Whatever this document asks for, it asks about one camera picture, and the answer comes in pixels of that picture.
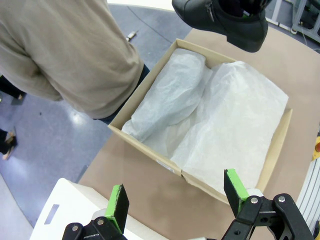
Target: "small object on floor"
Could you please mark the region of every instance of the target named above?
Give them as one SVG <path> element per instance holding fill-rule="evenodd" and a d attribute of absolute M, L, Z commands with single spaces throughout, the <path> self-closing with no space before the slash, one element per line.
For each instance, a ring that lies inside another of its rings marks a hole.
<path fill-rule="evenodd" d="M 131 39 L 133 39 L 137 35 L 138 31 L 132 31 L 128 36 L 125 37 L 125 39 L 130 42 Z"/>

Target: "open cardboard box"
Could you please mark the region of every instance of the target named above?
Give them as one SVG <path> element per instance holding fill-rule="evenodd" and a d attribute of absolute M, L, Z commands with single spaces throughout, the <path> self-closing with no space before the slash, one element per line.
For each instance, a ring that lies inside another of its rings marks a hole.
<path fill-rule="evenodd" d="M 157 163 L 159 163 L 169 171 L 183 177 L 189 184 L 200 188 L 204 192 L 208 193 L 209 195 L 213 196 L 216 199 L 221 200 L 224 203 L 228 203 L 227 197 L 225 195 L 216 191 L 214 188 L 198 180 L 192 175 L 182 171 L 174 162 L 172 162 L 167 157 L 155 152 L 150 147 L 144 145 L 143 143 L 137 141 L 132 136 L 121 131 L 123 125 L 128 120 L 131 119 L 132 114 L 136 111 L 136 109 L 138 108 L 142 100 L 145 98 L 146 93 L 154 83 L 156 77 L 158 76 L 162 68 L 166 65 L 166 63 L 168 62 L 174 50 L 177 48 L 187 49 L 187 50 L 202 54 L 203 56 L 205 56 L 206 58 L 205 64 L 209 68 L 212 68 L 222 63 L 232 63 L 236 61 L 232 58 L 221 55 L 207 48 L 192 44 L 184 40 L 177 39 L 171 45 L 168 51 L 164 54 L 164 56 L 159 60 L 159 62 L 154 66 L 152 71 L 145 77 L 141 85 L 135 90 L 135 92 L 132 94 L 132 96 L 123 106 L 121 111 L 117 114 L 117 116 L 111 122 L 111 124 L 109 125 L 109 128 L 116 135 L 122 138 L 124 141 L 134 146 L 136 149 L 143 152 L 148 157 L 155 160 Z M 267 186 L 267 183 L 271 177 L 271 174 L 275 168 L 278 157 L 280 155 L 281 148 L 285 141 L 285 137 L 289 127 L 291 115 L 292 115 L 292 109 L 286 109 L 284 111 L 283 116 L 280 120 L 280 123 L 271 140 L 270 147 L 265 158 L 264 166 L 256 186 L 256 188 L 260 189 L 262 193 L 264 192 Z"/>

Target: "shoe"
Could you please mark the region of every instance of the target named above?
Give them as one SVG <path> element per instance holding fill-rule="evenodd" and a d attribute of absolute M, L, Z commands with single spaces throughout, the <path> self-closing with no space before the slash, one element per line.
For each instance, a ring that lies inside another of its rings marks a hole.
<path fill-rule="evenodd" d="M 172 6 L 189 26 L 225 35 L 229 43 L 250 53 L 261 48 L 268 32 L 264 10 L 239 17 L 225 12 L 218 0 L 172 0 Z"/>

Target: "beige sweater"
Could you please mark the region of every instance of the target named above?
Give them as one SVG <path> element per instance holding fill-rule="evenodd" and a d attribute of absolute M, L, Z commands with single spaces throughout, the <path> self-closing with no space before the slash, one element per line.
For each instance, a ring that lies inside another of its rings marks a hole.
<path fill-rule="evenodd" d="M 105 0 L 0 0 L 0 73 L 22 91 L 105 118 L 143 65 Z"/>

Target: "dark jeans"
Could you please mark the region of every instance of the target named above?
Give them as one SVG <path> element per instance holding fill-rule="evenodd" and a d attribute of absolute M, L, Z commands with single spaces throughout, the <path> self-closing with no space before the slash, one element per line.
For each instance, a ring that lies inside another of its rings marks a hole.
<path fill-rule="evenodd" d="M 146 65 L 144 65 L 142 73 L 141 73 L 139 81 L 138 81 L 138 84 L 136 85 L 136 87 L 133 90 L 133 92 L 131 93 L 131 95 L 134 93 L 134 91 L 137 89 L 137 87 L 142 83 L 142 81 L 145 79 L 145 77 L 148 75 L 149 72 L 150 72 L 149 68 Z M 127 100 L 131 97 L 131 95 L 124 101 L 124 103 L 121 104 L 121 106 L 114 113 L 112 113 L 110 116 L 107 116 L 105 118 L 101 118 L 99 120 L 109 125 L 112 122 L 112 120 L 116 117 L 116 115 L 120 112 L 120 110 L 125 105 Z"/>
<path fill-rule="evenodd" d="M 4 76 L 0 76 L 0 91 L 11 95 L 15 99 L 18 99 L 20 95 L 22 97 L 26 95 L 24 91 L 13 86 Z"/>
<path fill-rule="evenodd" d="M 11 145 L 9 143 L 6 143 L 7 134 L 8 132 L 0 129 L 0 153 L 2 154 L 6 154 L 11 148 Z"/>

